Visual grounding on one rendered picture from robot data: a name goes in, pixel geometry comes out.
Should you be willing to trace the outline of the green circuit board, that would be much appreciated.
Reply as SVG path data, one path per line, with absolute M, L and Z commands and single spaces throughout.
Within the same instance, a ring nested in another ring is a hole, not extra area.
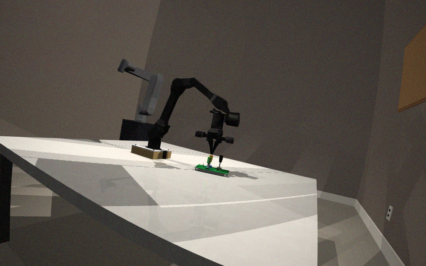
M 220 162 L 219 167 L 217 167 L 217 168 L 212 167 L 211 166 L 212 160 L 213 160 L 213 156 L 210 155 L 207 159 L 207 166 L 198 164 L 198 165 L 195 166 L 195 171 L 196 171 L 196 168 L 200 168 L 200 169 L 214 171 L 214 172 L 223 173 L 223 174 L 227 174 L 227 175 L 229 174 L 229 170 L 224 170 L 220 167 L 220 163 L 223 161 L 222 155 L 220 155 L 220 157 L 219 157 L 219 162 Z M 227 177 L 227 175 L 226 175 L 226 177 Z

